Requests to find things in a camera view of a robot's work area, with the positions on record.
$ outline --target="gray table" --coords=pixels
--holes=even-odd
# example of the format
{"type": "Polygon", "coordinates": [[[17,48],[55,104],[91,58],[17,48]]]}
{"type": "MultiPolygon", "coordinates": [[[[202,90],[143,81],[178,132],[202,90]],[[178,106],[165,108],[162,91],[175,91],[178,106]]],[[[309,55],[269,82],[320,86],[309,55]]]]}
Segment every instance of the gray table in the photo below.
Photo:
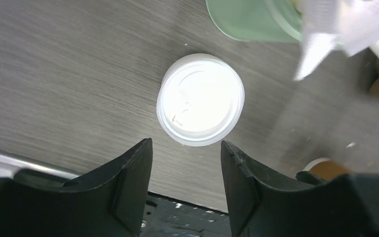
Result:
{"type": "Polygon", "coordinates": [[[368,53],[294,82],[297,44],[233,41],[203,0],[0,0],[0,150],[86,172],[151,137],[150,191],[226,210],[220,144],[182,146],[155,113],[168,67],[200,52],[243,80],[226,139],[247,154],[289,176],[322,156],[379,171],[368,53]]]}

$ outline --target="white cup lid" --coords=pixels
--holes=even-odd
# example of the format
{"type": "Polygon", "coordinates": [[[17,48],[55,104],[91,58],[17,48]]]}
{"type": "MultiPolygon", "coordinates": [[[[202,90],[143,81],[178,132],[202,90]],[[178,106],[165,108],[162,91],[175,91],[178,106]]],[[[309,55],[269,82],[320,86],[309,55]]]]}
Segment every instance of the white cup lid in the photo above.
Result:
{"type": "Polygon", "coordinates": [[[242,111],[240,77],[222,60],[208,54],[188,55],[165,74],[157,115],[165,131],[188,146],[223,139],[242,111]]]}

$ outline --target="white speck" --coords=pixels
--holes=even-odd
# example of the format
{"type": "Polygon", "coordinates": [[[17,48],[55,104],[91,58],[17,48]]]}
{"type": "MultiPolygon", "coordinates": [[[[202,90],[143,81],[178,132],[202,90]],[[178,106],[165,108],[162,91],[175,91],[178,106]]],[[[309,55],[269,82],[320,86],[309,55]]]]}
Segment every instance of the white speck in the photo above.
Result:
{"type": "Polygon", "coordinates": [[[346,148],[351,148],[351,147],[354,147],[355,145],[357,145],[355,142],[351,142],[348,146],[346,146],[346,148]]]}

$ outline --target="mint green mug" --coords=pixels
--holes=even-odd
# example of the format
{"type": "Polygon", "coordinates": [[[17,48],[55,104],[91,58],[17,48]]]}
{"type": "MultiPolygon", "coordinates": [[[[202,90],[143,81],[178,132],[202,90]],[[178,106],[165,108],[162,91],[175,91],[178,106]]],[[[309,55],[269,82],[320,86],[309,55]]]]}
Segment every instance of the mint green mug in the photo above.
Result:
{"type": "Polygon", "coordinates": [[[301,41],[301,15],[293,0],[206,0],[217,28],[238,41],[301,41]]]}

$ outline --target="silver bar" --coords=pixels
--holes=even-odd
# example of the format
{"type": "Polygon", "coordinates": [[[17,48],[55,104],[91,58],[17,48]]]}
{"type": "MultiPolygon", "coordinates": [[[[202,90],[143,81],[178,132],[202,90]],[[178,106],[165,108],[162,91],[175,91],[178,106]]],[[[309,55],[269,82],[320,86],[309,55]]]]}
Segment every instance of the silver bar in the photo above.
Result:
{"type": "Polygon", "coordinates": [[[21,168],[33,169],[66,179],[74,179],[81,175],[70,169],[0,151],[0,177],[12,177],[21,168]]]}

